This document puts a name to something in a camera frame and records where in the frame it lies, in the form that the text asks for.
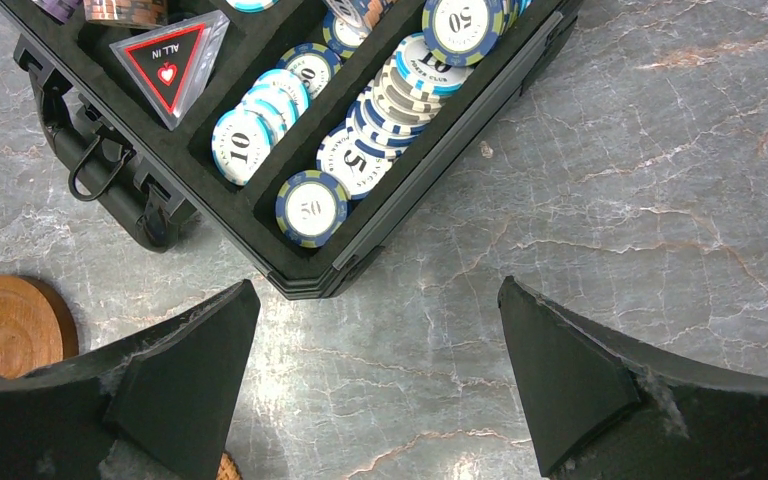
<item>black plastic part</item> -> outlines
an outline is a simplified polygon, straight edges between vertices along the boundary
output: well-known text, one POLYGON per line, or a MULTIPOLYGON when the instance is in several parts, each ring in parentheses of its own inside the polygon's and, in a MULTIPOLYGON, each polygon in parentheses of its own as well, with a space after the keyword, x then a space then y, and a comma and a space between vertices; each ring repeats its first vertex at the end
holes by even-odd
POLYGON ((125 138, 88 103, 80 113, 92 122, 90 138, 74 127, 63 100, 72 85, 24 36, 19 37, 13 58, 30 76, 43 134, 57 159, 70 171, 67 183, 72 195, 80 201, 98 200, 142 247, 157 253, 172 247, 179 225, 194 212, 192 205, 181 201, 183 197, 171 187, 152 187, 156 181, 148 175, 141 177, 138 187, 123 181, 119 174, 136 154, 125 138), (100 148, 104 141, 118 146, 116 160, 105 157, 100 148), (79 192, 77 180, 89 194, 79 192), (152 195, 152 190, 164 195, 152 195), (174 202, 167 203, 165 197, 174 198, 174 202))
POLYGON ((768 479, 768 378, 639 342, 512 277, 499 307, 543 476, 768 479))
POLYGON ((243 282, 85 355, 0 378, 0 480, 215 479, 259 311, 243 282))

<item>marble surface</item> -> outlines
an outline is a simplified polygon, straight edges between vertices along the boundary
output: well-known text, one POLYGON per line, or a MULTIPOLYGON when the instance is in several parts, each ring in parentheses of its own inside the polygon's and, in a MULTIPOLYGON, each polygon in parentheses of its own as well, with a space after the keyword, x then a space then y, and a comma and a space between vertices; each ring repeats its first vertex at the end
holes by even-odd
POLYGON ((247 480, 539 478, 496 292, 768 376, 768 0, 587 0, 544 77, 338 299, 285 301, 198 219, 147 253, 69 195, 0 17, 0 273, 97 348, 250 278, 247 480), (124 258, 128 269, 113 257, 124 258))

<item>wooden disc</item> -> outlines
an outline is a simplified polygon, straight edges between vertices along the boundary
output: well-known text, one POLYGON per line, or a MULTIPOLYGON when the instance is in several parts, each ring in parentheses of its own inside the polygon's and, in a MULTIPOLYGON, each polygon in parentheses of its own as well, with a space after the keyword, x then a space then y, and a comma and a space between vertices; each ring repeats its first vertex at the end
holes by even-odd
POLYGON ((243 480, 240 470, 234 459, 227 453, 222 454, 222 461, 219 463, 219 473, 216 474, 216 480, 243 480))
POLYGON ((78 354, 78 334, 66 302, 50 286, 0 275, 0 376, 29 371, 78 354))

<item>black case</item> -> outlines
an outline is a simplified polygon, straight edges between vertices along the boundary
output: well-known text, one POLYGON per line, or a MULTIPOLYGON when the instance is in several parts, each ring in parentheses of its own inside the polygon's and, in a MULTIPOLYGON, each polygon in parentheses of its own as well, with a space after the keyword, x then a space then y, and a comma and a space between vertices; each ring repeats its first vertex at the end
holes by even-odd
POLYGON ((321 36, 321 0, 281 0, 258 14, 237 12, 225 0, 171 0, 172 14, 218 8, 231 21, 204 93, 172 132, 109 47, 139 32, 89 24, 81 11, 58 25, 30 0, 0 0, 0 9, 21 31, 14 56, 31 76, 49 143, 91 193, 81 194, 71 181, 76 197, 101 202, 153 251, 174 243, 194 205, 292 300, 336 296, 374 261, 455 159, 555 58, 581 1, 536 0, 529 6, 318 250, 294 245, 278 229, 278 189, 293 174, 315 168, 322 139, 343 121, 399 42, 420 31, 425 0, 400 0, 383 17, 244 188, 214 166, 213 126, 285 51, 321 36), (62 97, 73 86, 83 106, 70 113, 62 97))

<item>triangular all in marker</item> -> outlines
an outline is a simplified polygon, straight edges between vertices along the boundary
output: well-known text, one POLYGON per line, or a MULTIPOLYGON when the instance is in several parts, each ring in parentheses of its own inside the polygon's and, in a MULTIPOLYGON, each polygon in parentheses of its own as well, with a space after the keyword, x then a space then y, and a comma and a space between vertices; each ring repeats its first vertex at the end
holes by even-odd
POLYGON ((174 130, 204 92, 228 18, 219 10, 110 45, 113 53, 174 130))

